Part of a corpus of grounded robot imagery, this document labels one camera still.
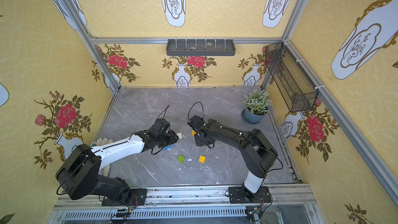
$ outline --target potted plant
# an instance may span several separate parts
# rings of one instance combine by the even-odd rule
[[[268,112],[271,100],[266,91],[253,90],[249,95],[245,95],[243,103],[246,108],[242,111],[243,120],[250,124],[258,124]]]

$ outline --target yellow wallpaper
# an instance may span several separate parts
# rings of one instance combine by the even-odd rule
[[[345,79],[338,79],[331,69],[336,53],[355,28],[357,18],[362,17],[365,9],[376,1],[309,0],[291,42],[390,169],[398,175],[398,69],[392,66],[398,60],[398,45],[381,48]],[[397,0],[386,5],[393,7],[390,12],[377,13],[376,10],[382,8],[375,9],[376,21],[385,24],[384,30],[392,32],[398,31],[398,7],[393,5],[394,2]],[[369,21],[367,17],[371,17],[371,13],[360,24]],[[385,17],[390,19],[389,22],[385,22]]]
[[[84,124],[78,132],[91,143],[112,95],[92,80],[90,53],[51,0],[1,0],[0,15],[0,83],[9,93],[0,104],[0,218],[15,213],[9,224],[45,223],[57,199],[55,173],[62,164],[61,146],[54,145],[45,119],[57,127],[79,110],[79,123],[92,114],[90,132]],[[62,116],[52,118],[49,108],[34,101],[50,105],[55,100],[50,91],[56,98],[56,91],[64,95],[62,101],[77,95],[73,107],[68,109],[68,102],[60,107],[61,102]],[[40,152],[41,144],[34,143],[48,136]]]
[[[289,110],[276,86],[270,85],[267,90],[278,121],[282,125]],[[317,148],[312,145],[307,147],[308,159],[297,150],[297,148],[301,149],[299,137],[302,136],[300,132],[303,133],[303,130],[300,130],[296,137],[288,139],[287,145],[303,182],[309,183],[311,186],[326,224],[350,223],[352,219],[355,223],[360,223],[358,222],[360,218],[368,224],[395,224],[398,219],[397,207],[341,128],[334,129],[332,127],[330,123],[334,122],[334,118],[329,113],[323,114],[327,109],[321,99],[316,101],[316,105],[316,112],[321,115],[320,118],[329,115],[325,117],[328,125],[324,123],[322,126],[332,129],[334,134],[330,132],[330,129],[328,129],[328,134],[326,134],[325,128],[317,129],[320,123],[314,121],[314,118],[304,116],[304,119],[301,120],[302,127],[309,130],[307,134],[311,140],[306,143],[315,143]],[[326,136],[326,140],[317,139],[318,134],[321,134],[323,139]],[[328,149],[331,151],[328,152],[326,162],[323,152],[318,150],[318,145],[322,142],[328,143]],[[359,205],[362,212],[356,216],[355,212],[349,211],[345,205],[348,207],[351,205],[353,209],[357,209],[357,205]]]
[[[266,45],[236,44],[235,56],[195,57],[195,60],[193,57],[188,57],[186,58],[188,61],[184,62],[188,71],[186,77],[188,80],[192,78],[191,86],[242,85],[242,77],[244,78],[247,72],[253,71],[254,64],[257,63],[258,73],[257,77],[254,77],[257,85],[260,85],[266,68],[262,48]],[[167,56],[165,44],[104,44],[98,48],[112,72],[121,79],[123,86],[174,86],[177,64],[183,62],[181,57]],[[97,81],[103,81],[100,75]]]
[[[185,22],[181,27],[168,23],[162,0],[79,3],[88,30],[96,37],[280,37],[296,0],[289,2],[281,21],[273,28],[263,25],[266,1],[186,0]]]

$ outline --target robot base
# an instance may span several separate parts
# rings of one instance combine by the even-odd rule
[[[263,186],[260,187],[256,194],[245,190],[245,187],[229,187],[229,202],[230,203],[262,203],[262,199],[264,199],[264,203],[270,203],[271,197],[269,195],[268,187]]]
[[[103,201],[102,201],[102,206],[103,207],[105,207],[105,206],[131,206],[131,205],[133,205],[133,206],[135,206],[135,205],[138,205],[138,206],[143,206],[144,205],[144,203],[145,203],[145,199],[147,198],[147,189],[130,189],[130,194],[129,194],[130,196],[134,196],[134,195],[136,195],[137,196],[137,198],[136,197],[131,197],[130,198],[130,200],[131,200],[131,203],[130,203],[130,201],[128,201],[128,202],[126,202],[126,204],[125,205],[123,205],[123,204],[121,204],[120,202],[115,202],[114,200],[112,200],[112,199],[110,199],[110,198],[107,198],[107,199],[105,199],[105,197],[104,197],[104,199],[103,199]]]

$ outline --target yellow lego brick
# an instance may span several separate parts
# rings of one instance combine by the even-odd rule
[[[205,163],[205,160],[206,160],[206,157],[205,156],[200,156],[199,157],[199,162],[201,162],[201,163]]]

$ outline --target black metal basket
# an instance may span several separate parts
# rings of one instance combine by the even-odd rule
[[[282,42],[266,47],[266,65],[290,112],[314,107],[318,91]]]

